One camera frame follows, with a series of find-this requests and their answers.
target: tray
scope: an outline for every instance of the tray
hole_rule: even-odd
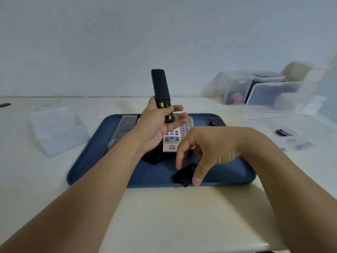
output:
[[[92,136],[78,159],[67,174],[67,183],[74,184],[90,170],[106,153],[107,145],[124,114],[114,114],[106,117]],[[209,118],[218,117],[215,114],[189,114],[194,126],[209,126]],[[189,154],[188,164],[199,163],[194,153]],[[144,160],[137,164],[128,187],[182,187],[172,180],[177,172],[175,158],[167,158],[159,164],[152,165]],[[253,182],[256,174],[251,166],[242,158],[226,164],[215,165],[207,173],[201,186],[235,185]]]

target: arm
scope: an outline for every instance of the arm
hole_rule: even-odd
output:
[[[298,168],[267,136],[245,127],[193,128],[177,150],[177,168],[192,146],[199,185],[214,165],[243,157],[258,174],[292,253],[337,252],[337,200]]]
[[[91,170],[23,226],[1,247],[7,252],[98,252],[131,174],[163,134],[187,122],[187,113],[164,124],[182,106],[157,109],[153,98],[135,128]]]

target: pink round object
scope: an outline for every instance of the pink round object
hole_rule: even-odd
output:
[[[241,93],[235,92],[235,93],[232,95],[232,99],[233,99],[233,102],[234,102],[235,104],[239,104],[239,103],[242,101],[242,95],[241,95]]]

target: fingernail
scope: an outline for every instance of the fingernail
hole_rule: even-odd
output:
[[[192,179],[192,184],[196,187],[199,186],[201,184],[201,179],[197,179],[196,177],[194,177]]]

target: forearm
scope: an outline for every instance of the forearm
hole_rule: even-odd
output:
[[[0,252],[98,252],[142,143],[127,134],[79,181],[0,247]]]
[[[258,174],[291,252],[337,252],[336,199],[259,132],[242,157]]]

